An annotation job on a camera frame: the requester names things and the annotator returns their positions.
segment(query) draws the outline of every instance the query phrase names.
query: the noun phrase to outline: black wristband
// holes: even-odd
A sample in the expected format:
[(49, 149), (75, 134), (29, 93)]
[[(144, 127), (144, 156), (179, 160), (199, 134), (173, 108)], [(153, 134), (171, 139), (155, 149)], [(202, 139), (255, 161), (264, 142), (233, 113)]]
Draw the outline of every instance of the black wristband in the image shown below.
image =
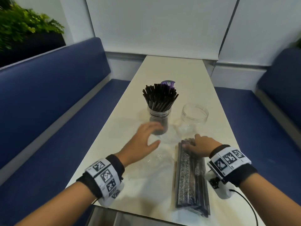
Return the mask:
[(245, 181), (250, 175), (257, 173), (255, 167), (253, 167), (251, 164), (247, 163), (244, 165), (241, 165), (234, 171), (232, 171), (230, 174), (228, 174), (224, 180), (226, 182), (231, 182), (236, 187), (239, 187), (239, 185)]
[[(120, 162), (119, 158), (116, 155), (109, 155), (106, 159), (114, 167), (121, 182), (122, 174), (125, 171), (123, 164)], [(88, 172), (83, 173), (82, 176), (77, 179), (77, 181), (85, 184), (97, 199), (102, 198), (102, 192), (99, 186)]]
[(211, 159), (217, 152), (220, 152), (222, 149), (225, 149), (226, 147), (230, 147), (228, 144), (223, 144), (215, 148), (209, 155), (209, 158)]

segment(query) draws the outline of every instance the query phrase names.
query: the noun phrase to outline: hand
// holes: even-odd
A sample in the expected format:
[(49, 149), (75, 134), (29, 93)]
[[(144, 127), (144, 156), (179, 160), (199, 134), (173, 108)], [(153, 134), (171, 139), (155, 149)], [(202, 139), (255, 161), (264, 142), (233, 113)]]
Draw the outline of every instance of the hand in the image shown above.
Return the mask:
[(194, 138), (195, 138), (195, 146), (192, 146), (190, 144), (184, 144), (183, 147), (200, 155), (201, 157), (209, 157), (210, 153), (215, 148), (222, 145), (220, 142), (217, 142), (216, 140), (207, 136), (202, 137), (199, 134), (196, 134)]
[(143, 159), (152, 151), (158, 148), (160, 140), (148, 145), (148, 138), (156, 130), (164, 130), (159, 122), (148, 122), (140, 125), (137, 133), (131, 140), (115, 155), (119, 158), (124, 167)]

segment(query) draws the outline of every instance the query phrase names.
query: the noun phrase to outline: jar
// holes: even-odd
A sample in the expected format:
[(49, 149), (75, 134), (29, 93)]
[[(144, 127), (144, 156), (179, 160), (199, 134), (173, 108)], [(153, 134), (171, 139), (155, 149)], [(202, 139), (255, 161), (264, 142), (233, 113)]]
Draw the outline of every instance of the jar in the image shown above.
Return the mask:
[(168, 117), (170, 115), (171, 108), (165, 112), (155, 112), (148, 107), (148, 111), (150, 113), (150, 121), (160, 122), (161, 125), (164, 127), (164, 130), (154, 131), (153, 134), (154, 135), (162, 135), (162, 134), (166, 133), (168, 130)]
[(177, 135), (181, 139), (194, 138), (197, 127), (205, 124), (209, 116), (208, 110), (201, 105), (186, 104), (183, 106), (181, 119), (177, 124)]

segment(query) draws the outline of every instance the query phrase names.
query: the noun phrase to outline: person's right arm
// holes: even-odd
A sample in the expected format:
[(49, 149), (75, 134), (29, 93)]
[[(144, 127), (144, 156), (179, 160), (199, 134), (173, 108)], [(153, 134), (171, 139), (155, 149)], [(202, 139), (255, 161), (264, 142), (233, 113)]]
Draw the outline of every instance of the person's right arm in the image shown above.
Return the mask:
[[(208, 157), (221, 143), (209, 137), (195, 135), (196, 146), (187, 144), (191, 151)], [(300, 226), (301, 206), (265, 180), (258, 173), (240, 183), (240, 190), (249, 199), (267, 226)]]

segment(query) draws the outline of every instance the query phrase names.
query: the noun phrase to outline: person's left hand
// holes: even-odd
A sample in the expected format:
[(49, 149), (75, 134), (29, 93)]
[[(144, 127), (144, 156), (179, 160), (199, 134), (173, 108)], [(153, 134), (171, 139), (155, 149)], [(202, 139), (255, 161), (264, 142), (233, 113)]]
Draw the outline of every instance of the person's left hand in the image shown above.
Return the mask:
[(148, 122), (140, 125), (137, 133), (131, 140), (115, 155), (119, 158), (124, 167), (143, 159), (152, 151), (158, 148), (160, 140), (148, 145), (149, 136), (156, 130), (164, 130), (159, 122)]

